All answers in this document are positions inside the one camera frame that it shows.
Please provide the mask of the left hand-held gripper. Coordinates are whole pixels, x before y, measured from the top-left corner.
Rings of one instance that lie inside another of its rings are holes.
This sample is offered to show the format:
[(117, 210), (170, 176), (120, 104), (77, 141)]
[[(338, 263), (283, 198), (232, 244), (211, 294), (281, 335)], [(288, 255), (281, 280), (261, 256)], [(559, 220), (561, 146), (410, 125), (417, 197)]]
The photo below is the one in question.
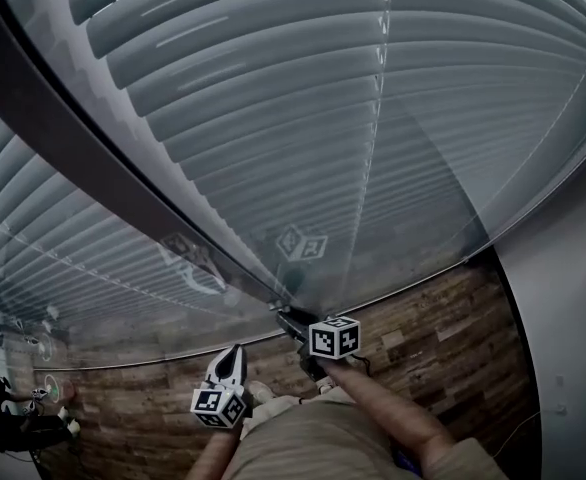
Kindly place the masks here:
[(217, 385), (195, 389), (190, 411), (208, 428), (234, 428), (246, 415), (248, 407), (241, 386), (246, 381), (245, 348), (235, 344), (221, 351), (209, 363), (206, 381)]

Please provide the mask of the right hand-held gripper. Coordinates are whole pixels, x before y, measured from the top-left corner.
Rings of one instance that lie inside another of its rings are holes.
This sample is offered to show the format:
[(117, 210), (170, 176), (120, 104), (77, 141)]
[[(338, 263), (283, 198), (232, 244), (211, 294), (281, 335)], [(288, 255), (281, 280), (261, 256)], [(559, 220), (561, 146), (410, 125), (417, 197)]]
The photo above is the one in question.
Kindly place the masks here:
[(357, 354), (361, 348), (361, 324), (349, 317), (336, 317), (310, 324), (310, 314), (302, 310), (280, 310), (276, 321), (281, 329), (302, 346), (300, 366), (312, 381), (327, 374), (319, 359), (339, 361)]

